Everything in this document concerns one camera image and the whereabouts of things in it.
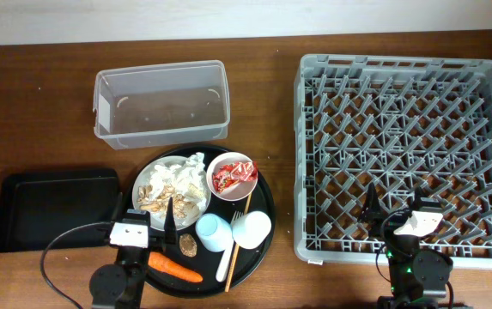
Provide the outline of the red snack wrapper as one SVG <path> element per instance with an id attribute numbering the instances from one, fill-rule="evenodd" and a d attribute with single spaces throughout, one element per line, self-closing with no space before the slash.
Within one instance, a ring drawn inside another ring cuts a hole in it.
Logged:
<path id="1" fill-rule="evenodd" d="M 222 166 L 213 174 L 212 184 L 217 193 L 244 182 L 258 179 L 258 168 L 255 162 L 239 162 Z"/>

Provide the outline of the white cup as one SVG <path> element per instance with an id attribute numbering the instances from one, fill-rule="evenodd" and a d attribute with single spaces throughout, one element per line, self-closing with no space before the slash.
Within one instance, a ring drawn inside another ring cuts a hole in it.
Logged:
<path id="1" fill-rule="evenodd" d="M 272 228 L 270 217 L 262 211 L 242 215 L 232 224 L 233 239 L 245 249 L 258 247 Z"/>

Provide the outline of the light blue cup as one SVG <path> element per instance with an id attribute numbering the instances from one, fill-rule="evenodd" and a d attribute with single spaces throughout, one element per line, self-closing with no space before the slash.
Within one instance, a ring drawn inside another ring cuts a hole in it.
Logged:
<path id="1" fill-rule="evenodd" d="M 230 224 L 215 214 L 202 215 L 196 222 L 195 230 L 208 251 L 225 251 L 233 241 Z"/>

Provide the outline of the white tissue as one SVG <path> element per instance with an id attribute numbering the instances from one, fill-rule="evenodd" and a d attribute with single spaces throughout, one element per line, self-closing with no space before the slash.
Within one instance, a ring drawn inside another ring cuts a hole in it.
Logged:
<path id="1" fill-rule="evenodd" d="M 204 185 L 204 153 L 196 152 L 183 163 L 155 164 L 150 173 L 149 185 L 154 187 L 156 197 L 165 185 L 171 185 L 178 193 L 191 197 L 199 207 L 199 214 L 207 208 L 207 193 Z"/>

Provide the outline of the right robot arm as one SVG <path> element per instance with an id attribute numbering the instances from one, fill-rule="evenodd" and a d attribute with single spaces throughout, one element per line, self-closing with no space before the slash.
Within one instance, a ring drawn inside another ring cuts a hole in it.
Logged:
<path id="1" fill-rule="evenodd" d="M 442 219 L 439 201 L 427 197 L 420 188 L 415 189 L 409 206 L 386 213 L 375 185 L 368 186 L 359 221 L 370 226 L 370 237 L 384 243 L 376 253 L 386 254 L 392 291 L 390 296 L 378 298 L 378 308 L 437 308 L 444 298 L 453 307 L 449 282 L 452 259 L 434 249 L 421 248 L 421 240 L 434 232 Z"/>

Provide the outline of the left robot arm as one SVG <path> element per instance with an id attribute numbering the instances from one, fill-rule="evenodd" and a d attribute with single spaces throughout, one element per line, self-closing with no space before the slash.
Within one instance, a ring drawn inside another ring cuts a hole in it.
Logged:
<path id="1" fill-rule="evenodd" d="M 108 245 L 118 249 L 116 260 L 98 268 L 89 281 L 94 309 L 138 308 L 153 252 L 163 253 L 177 243 L 173 199 L 168 200 L 162 236 L 151 233 L 151 215 L 128 209 L 121 221 L 112 224 Z"/>

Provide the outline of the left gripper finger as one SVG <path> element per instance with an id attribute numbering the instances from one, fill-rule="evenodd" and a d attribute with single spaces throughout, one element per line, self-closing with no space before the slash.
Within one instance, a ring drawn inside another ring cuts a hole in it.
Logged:
<path id="1" fill-rule="evenodd" d="M 173 199 L 170 197 L 167 204 L 166 218 L 164 221 L 164 244 L 175 245 L 177 242 L 177 230 L 173 216 Z"/>
<path id="2" fill-rule="evenodd" d="M 112 216 L 111 216 L 111 222 L 118 221 L 122 211 L 122 202 L 123 202 L 123 193 L 120 192 L 116 198 L 115 207 L 113 209 Z"/>

